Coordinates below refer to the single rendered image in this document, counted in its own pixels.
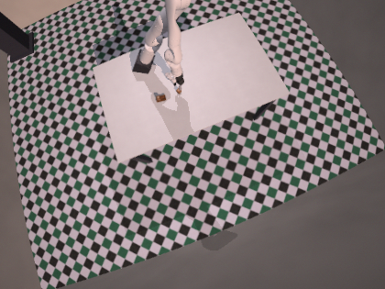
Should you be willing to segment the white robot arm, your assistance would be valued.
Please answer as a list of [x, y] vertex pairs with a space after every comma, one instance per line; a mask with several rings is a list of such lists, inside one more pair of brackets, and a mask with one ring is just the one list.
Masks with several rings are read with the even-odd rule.
[[[156, 17], [153, 25], [145, 36], [143, 54], [140, 52], [140, 61], [149, 64], [156, 51], [159, 50], [163, 37], [162, 34], [168, 31], [168, 47], [164, 53], [165, 61], [170, 65], [172, 72], [181, 70], [182, 49], [181, 31], [176, 23], [179, 15], [188, 8], [192, 0], [165, 0], [165, 9]], [[181, 9], [181, 10], [180, 10]], [[178, 10], [178, 11], [176, 11]], [[153, 41], [154, 39], [154, 41]], [[156, 47], [154, 47], [156, 46]], [[173, 53], [174, 52], [174, 53]], [[154, 55], [153, 55], [154, 54]], [[174, 63], [174, 64], [173, 64]], [[177, 65], [175, 65], [177, 64]]]

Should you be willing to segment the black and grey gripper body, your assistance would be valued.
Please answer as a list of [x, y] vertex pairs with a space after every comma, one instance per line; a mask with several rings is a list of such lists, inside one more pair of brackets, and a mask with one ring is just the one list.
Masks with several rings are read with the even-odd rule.
[[183, 71], [182, 69], [179, 72], [166, 72], [165, 76], [173, 83], [182, 85], [184, 83]]

